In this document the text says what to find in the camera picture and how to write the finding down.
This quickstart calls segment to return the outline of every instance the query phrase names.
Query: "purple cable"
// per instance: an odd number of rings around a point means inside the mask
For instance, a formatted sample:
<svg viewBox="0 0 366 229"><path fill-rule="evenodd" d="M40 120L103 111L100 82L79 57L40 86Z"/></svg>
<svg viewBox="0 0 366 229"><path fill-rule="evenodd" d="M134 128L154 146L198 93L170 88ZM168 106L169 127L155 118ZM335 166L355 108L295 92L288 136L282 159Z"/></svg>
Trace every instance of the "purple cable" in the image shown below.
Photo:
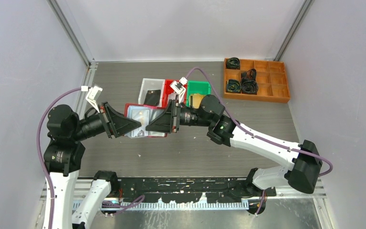
<svg viewBox="0 0 366 229"><path fill-rule="evenodd" d="M255 213L255 215L257 216L257 214L259 214L259 211L260 209L262 208L262 204L263 204L263 200L264 200L264 197L266 196L266 192L265 190L263 190L263 193L262 193L262 199L260 200L260 203L259 203L259 207L257 208L257 211Z"/></svg>
<svg viewBox="0 0 366 229"><path fill-rule="evenodd" d="M51 108L60 100L62 99L63 97L73 93L73 92L77 92L81 90L81 88L75 88L75 89L72 89L68 92L65 92L64 94L60 95L57 99L55 99L47 108L47 110L45 110L43 116L41 117L41 120L39 122L39 127L37 128L37 137L36 137L36 141L37 141L37 153L38 153L38 156L39 156L39 160L40 160L40 164L41 164L41 167L43 168L43 172L44 172L44 175L45 175L45 178L47 179L47 183L48 183L48 187L50 189L50 195L51 195L51 204L50 204L50 216L48 218L48 229L52 229L52 219L54 217L54 189L52 188L52 180L51 180L51 177L50 177L50 174L48 173L47 171L47 168L45 167L45 164L44 164L44 159L43 159L43 156L42 156L42 152L41 152L41 143L40 143L40 134L41 134L41 127L43 126L43 122L44 122L44 119L45 117L47 117L47 114L48 112L51 110Z"/></svg>
<svg viewBox="0 0 366 229"><path fill-rule="evenodd" d="M121 206L119 204L113 204L111 202L103 202L103 204L105 205L104 207L112 207L112 208L121 208L121 210L117 211L116 213L114 213L113 215L118 215L123 213L125 210L129 209L129 208L133 208L139 204L141 204L145 199L144 195L139 196L137 199L135 199L133 202L131 202L129 205L127 206Z"/></svg>
<svg viewBox="0 0 366 229"><path fill-rule="evenodd" d="M214 93L215 93L215 96L217 96L218 100L220 101L221 104L223 104L223 101L222 101L222 98L220 97L220 95L218 94L217 90L214 88L214 85L213 83L211 82L210 80L210 77L207 75L207 73L204 72L203 69L199 68L199 67L194 67L192 68L186 75L186 79L189 78L189 76L194 72L194 70L199 70L201 71L201 73L205 76L205 78L207 79L207 81L210 83L211 85L211 88L213 89ZM254 138L257 138L257 139L260 139L264 142L267 142L267 143L270 143L274 146L277 146L277 147L280 147L280 148L283 148L285 150L290 150L290 147L287 147L287 146L284 146L282 144L279 144L279 143L276 143L276 142L273 142L273 141L270 141L269 139L266 139L264 137L260 137L260 136L257 136L257 135L254 135L252 132L246 130L245 128L243 128L235 119L234 117L231 115L231 113L228 111L228 109L225 108L225 111L226 113L228 114L228 116L232 119L232 121L235 123L235 125L237 127L239 127L239 129L241 129L242 131L244 131L245 133L249 134L250 136L253 136ZM322 157L322 156L319 156L319 155L316 155L316 154L313 154L313 153L310 153L310 152L307 152L307 151L304 151L304 150L300 150L300 149L291 149L291 151L294 151L294 152L298 152L300 154L305 154L305 155L308 155L308 156L313 156L319 160L322 160L324 162L326 162L328 165L329 165L329 169L321 174L319 174L319 176L324 176L330 172L332 172L333 170L333 164L332 162L330 162L328 159Z"/></svg>

